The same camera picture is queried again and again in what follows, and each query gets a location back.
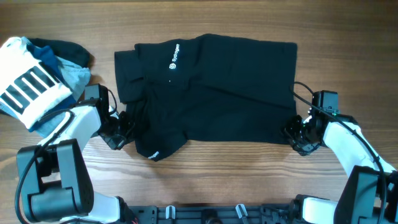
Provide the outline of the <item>black folded garment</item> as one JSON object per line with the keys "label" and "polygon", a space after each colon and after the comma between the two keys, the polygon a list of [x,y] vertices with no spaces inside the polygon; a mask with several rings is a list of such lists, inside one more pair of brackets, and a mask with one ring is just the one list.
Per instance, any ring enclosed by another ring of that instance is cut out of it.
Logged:
{"label": "black folded garment", "polygon": [[53,53],[60,58],[73,62],[83,68],[89,67],[91,54],[79,44],[64,40],[40,38],[28,38],[28,40],[36,47],[50,47]]}

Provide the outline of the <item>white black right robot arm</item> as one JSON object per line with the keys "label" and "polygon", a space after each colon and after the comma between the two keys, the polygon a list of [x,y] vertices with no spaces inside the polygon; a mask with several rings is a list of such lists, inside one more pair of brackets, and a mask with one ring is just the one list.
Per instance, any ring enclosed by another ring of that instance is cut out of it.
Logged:
{"label": "white black right robot arm", "polygon": [[348,181],[336,202],[297,196],[289,206],[289,222],[397,223],[397,170],[382,159],[348,115],[294,116],[282,128],[293,150],[307,156],[319,147],[333,151]]}

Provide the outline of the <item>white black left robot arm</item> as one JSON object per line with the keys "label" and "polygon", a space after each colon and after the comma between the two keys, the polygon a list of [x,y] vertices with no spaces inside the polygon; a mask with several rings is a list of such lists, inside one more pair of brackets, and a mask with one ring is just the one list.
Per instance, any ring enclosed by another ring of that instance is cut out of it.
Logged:
{"label": "white black left robot arm", "polygon": [[85,100],[64,112],[64,121],[49,137],[17,153],[14,208],[19,222],[138,223],[121,197],[93,190],[81,153],[90,138],[114,129],[108,101]]}

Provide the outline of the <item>light grey folded garment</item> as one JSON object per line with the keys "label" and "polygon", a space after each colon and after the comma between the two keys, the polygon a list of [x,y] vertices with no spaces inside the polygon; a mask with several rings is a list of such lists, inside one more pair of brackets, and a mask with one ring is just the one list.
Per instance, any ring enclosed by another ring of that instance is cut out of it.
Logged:
{"label": "light grey folded garment", "polygon": [[[71,104],[76,103],[83,94],[85,86],[89,83],[91,73],[89,68],[83,68],[58,56],[56,56],[56,59],[60,74],[65,80],[64,84],[72,91],[73,102],[62,106],[62,108],[68,108]],[[43,138],[46,138],[63,121],[64,117],[65,113],[54,116],[46,123],[39,125],[35,131]]]}

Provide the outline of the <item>white black striped folded shirt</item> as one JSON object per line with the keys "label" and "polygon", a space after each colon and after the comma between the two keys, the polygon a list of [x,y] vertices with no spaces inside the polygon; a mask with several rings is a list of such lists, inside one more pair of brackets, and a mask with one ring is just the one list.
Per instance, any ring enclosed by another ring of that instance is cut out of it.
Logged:
{"label": "white black striped folded shirt", "polygon": [[72,95],[71,90],[27,50],[20,37],[1,47],[1,104],[30,129],[46,112]]}

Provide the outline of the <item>black polo shirt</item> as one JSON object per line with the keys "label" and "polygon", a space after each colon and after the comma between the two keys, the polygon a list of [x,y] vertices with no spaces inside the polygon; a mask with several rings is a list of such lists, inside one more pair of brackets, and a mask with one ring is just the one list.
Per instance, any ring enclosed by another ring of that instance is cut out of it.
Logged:
{"label": "black polo shirt", "polygon": [[284,144],[297,51],[293,42],[205,34],[116,52],[137,152],[159,161],[189,140]]}

